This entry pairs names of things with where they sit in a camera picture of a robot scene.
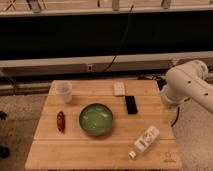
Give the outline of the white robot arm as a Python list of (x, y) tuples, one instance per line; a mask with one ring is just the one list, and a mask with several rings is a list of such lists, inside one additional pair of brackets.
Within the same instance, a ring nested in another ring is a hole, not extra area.
[(205, 81), (207, 76), (208, 67), (201, 60), (170, 68), (160, 92), (164, 105), (179, 106), (185, 98), (190, 98), (213, 114), (213, 86)]

